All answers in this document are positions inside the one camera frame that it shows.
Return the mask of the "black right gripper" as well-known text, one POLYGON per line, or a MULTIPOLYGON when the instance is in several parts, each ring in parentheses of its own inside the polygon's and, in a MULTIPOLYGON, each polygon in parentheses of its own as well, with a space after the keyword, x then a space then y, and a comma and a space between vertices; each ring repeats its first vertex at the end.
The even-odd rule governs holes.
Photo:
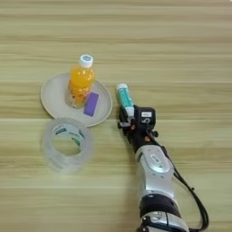
POLYGON ((158 133, 153 129, 156 124, 156 112, 151 107, 134 106, 134 114, 130 116, 124 107, 119 109, 118 128, 122 129, 134 151, 141 146, 153 145, 153 137, 158 133))

